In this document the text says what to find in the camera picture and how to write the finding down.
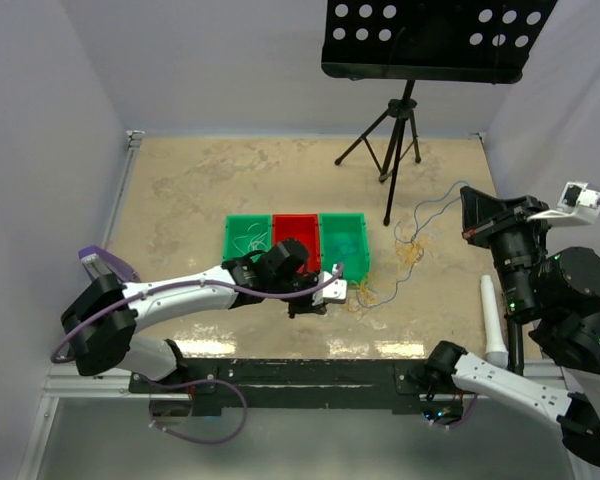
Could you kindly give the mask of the red plastic bin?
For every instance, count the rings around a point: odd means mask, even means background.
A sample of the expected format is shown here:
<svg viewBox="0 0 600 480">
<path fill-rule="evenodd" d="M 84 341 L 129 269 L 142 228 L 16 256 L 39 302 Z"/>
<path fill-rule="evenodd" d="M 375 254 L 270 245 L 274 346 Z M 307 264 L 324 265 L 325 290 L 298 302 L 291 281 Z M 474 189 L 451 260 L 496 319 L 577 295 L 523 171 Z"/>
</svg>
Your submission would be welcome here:
<svg viewBox="0 0 600 480">
<path fill-rule="evenodd" d="M 272 244 L 294 238 L 308 251 L 308 269 L 321 268 L 319 218 L 317 214 L 274 214 L 272 216 Z"/>
</svg>

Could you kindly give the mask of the green plastic bin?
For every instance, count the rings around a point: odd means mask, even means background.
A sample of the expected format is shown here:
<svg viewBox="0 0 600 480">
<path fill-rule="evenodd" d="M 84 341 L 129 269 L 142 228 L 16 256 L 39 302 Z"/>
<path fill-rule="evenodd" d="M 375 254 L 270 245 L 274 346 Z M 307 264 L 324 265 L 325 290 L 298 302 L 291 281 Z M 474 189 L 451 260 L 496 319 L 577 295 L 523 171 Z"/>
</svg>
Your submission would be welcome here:
<svg viewBox="0 0 600 480">
<path fill-rule="evenodd" d="M 223 259 L 241 257 L 272 246 L 271 215 L 228 215 L 225 221 Z"/>
<path fill-rule="evenodd" d="M 344 265 L 343 278 L 359 284 L 369 273 L 371 255 L 363 213 L 321 213 L 319 215 L 322 269 Z"/>
</svg>

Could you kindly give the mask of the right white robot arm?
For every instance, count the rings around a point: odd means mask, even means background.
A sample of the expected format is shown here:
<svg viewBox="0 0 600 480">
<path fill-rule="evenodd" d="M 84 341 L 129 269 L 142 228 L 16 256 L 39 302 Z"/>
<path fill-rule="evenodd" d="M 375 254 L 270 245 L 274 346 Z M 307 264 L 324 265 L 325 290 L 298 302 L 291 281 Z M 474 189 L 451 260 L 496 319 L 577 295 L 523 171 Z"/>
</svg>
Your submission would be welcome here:
<svg viewBox="0 0 600 480">
<path fill-rule="evenodd" d="M 569 182 L 555 208 L 532 196 L 498 199 L 470 186 L 460 197 L 462 236 L 490 251 L 506 319 L 536 323 L 530 338 L 581 389 L 535 383 L 441 341 L 424 364 L 427 397 L 451 389 L 485 395 L 547 424 L 569 452 L 600 467 L 600 257 L 587 247 L 546 249 L 550 228 L 595 222 L 600 191 Z"/>
</svg>

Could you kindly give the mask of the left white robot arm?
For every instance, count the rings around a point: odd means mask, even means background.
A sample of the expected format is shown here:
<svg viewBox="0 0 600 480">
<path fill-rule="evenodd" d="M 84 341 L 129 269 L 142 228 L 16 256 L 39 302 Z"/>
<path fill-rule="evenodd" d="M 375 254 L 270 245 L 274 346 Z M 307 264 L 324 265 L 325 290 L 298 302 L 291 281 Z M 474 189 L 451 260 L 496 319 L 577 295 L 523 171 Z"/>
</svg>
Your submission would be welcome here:
<svg viewBox="0 0 600 480">
<path fill-rule="evenodd" d="M 205 312 L 232 310 L 266 299 L 285 302 L 288 314 L 319 314 L 346 299 L 340 264 L 311 270 L 309 252 L 289 238 L 267 251 L 233 257 L 201 273 L 159 282 L 123 282 L 115 274 L 94 279 L 61 316 L 65 337 L 51 355 L 73 363 L 82 376 L 120 368 L 180 390 L 187 368 L 177 344 L 141 336 L 159 323 Z"/>
</svg>

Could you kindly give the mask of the black microphone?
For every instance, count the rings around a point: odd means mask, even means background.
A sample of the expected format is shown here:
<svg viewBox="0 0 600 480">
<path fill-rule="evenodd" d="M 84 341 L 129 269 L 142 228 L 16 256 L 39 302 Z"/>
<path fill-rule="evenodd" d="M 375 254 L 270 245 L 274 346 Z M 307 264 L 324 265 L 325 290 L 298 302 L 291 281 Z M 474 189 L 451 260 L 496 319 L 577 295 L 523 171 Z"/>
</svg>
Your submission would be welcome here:
<svg viewBox="0 0 600 480">
<path fill-rule="evenodd" d="M 512 320 L 506 320 L 508 345 L 508 370 L 524 375 L 524 338 L 522 326 Z"/>
</svg>

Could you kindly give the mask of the white microphone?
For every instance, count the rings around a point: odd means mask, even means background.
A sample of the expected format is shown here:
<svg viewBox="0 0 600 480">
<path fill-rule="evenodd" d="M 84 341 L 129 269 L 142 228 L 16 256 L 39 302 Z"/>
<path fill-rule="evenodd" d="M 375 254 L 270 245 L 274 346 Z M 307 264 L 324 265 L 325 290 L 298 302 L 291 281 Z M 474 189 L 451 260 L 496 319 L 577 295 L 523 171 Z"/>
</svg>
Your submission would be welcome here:
<svg viewBox="0 0 600 480">
<path fill-rule="evenodd" d="M 508 366 L 508 349 L 505 345 L 496 291 L 490 275 L 482 275 L 480 279 L 480 293 L 485 328 L 485 358 L 499 368 Z"/>
</svg>

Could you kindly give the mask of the black music stand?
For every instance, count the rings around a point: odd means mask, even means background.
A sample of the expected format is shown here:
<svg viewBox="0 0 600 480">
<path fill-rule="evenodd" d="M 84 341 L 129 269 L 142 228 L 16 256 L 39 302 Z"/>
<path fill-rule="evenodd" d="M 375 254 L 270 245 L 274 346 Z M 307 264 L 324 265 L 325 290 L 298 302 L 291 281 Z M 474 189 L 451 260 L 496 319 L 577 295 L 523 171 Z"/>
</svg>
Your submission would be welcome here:
<svg viewBox="0 0 600 480">
<path fill-rule="evenodd" d="M 413 90 L 419 81 L 510 85 L 556 7 L 553 1 L 329 1 L 321 69 L 331 78 L 402 80 L 400 97 L 356 139 L 394 121 L 385 158 L 374 162 L 394 191 L 408 151 L 420 151 Z"/>
</svg>

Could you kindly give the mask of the purple holder block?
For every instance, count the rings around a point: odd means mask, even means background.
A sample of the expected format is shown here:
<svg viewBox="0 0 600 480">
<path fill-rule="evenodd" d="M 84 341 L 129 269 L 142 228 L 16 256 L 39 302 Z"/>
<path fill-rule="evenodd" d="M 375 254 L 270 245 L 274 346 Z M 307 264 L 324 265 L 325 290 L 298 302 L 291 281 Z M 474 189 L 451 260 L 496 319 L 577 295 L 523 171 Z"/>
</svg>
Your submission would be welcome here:
<svg viewBox="0 0 600 480">
<path fill-rule="evenodd" d="M 115 274 L 122 282 L 139 282 L 137 271 L 116 255 L 95 245 L 85 247 L 78 252 L 79 260 L 90 280 Z"/>
</svg>

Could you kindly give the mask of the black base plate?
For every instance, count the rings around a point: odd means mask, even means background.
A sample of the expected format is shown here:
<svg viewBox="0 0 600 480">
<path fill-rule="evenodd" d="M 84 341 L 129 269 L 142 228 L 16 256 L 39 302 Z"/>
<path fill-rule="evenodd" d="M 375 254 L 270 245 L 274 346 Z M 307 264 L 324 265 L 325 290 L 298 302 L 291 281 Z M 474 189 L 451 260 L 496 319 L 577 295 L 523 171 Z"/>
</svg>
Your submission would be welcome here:
<svg viewBox="0 0 600 480">
<path fill-rule="evenodd" d="M 458 421 L 473 394 L 409 359 L 187 359 L 155 386 L 138 374 L 130 392 L 153 397 L 159 417 L 219 416 L 226 409 L 386 410 Z"/>
</svg>

